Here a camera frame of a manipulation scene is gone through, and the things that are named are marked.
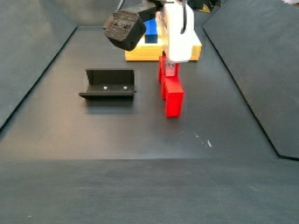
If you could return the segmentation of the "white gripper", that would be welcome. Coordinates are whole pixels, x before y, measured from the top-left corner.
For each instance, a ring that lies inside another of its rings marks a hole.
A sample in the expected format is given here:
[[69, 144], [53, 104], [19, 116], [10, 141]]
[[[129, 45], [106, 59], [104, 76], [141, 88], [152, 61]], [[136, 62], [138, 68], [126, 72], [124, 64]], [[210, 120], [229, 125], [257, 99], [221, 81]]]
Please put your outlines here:
[[162, 47], [168, 59], [164, 75], [174, 76], [174, 63], [186, 62], [192, 56], [193, 12], [188, 4], [168, 2], [160, 15]]

